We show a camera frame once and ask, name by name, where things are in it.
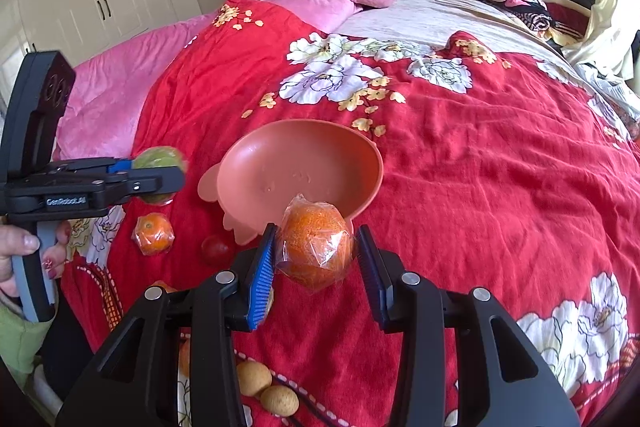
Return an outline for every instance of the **fingernail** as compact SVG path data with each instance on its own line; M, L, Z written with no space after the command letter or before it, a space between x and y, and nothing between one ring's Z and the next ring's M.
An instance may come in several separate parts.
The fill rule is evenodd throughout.
M35 252L40 247L40 240L34 235L25 235L24 247L28 251Z

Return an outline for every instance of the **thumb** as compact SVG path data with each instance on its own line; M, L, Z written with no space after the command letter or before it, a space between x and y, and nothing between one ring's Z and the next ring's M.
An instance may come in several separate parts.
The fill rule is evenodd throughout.
M26 230L0 225L0 257L28 255L40 247L40 240Z

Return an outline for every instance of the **plastic wrap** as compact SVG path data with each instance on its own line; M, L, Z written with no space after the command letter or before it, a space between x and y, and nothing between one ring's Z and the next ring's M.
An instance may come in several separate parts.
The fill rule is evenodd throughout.
M131 238L143 255L156 255L172 247L175 234L166 216L153 212L138 218Z
M182 153L175 147L158 146L146 149L140 153L132 162L134 169L148 169L154 167L179 167L182 172L187 172L188 163ZM140 196L140 199L148 204L162 206L174 201L175 193L172 194L148 194Z
M293 198L278 229L276 269L318 291L346 277L352 256L353 236L332 204Z

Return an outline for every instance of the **bowl handle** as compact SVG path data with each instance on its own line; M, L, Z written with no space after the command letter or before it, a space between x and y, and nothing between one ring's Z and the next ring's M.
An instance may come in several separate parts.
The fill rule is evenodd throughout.
M234 238L236 240L236 245L240 247L244 247L244 245L248 245L252 242L256 237L258 237L258 233L240 223L237 219L234 219L230 214L225 212L225 216L222 218L222 226L225 230L233 230Z
M212 168L207 170L200 178L198 182L198 195L201 200L209 201L213 203L218 201L218 172L220 171L220 164L213 165Z

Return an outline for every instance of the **human hand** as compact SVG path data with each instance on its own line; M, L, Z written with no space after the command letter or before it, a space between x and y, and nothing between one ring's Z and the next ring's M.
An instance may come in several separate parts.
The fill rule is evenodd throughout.
M71 235L68 221L60 223L56 230L58 242L47 250L42 257L42 265L50 279L62 276L65 269L66 244ZM14 270L11 265L12 255L28 255L40 246L40 240L26 230L12 225L0 225L0 290L9 297L19 297L15 284Z

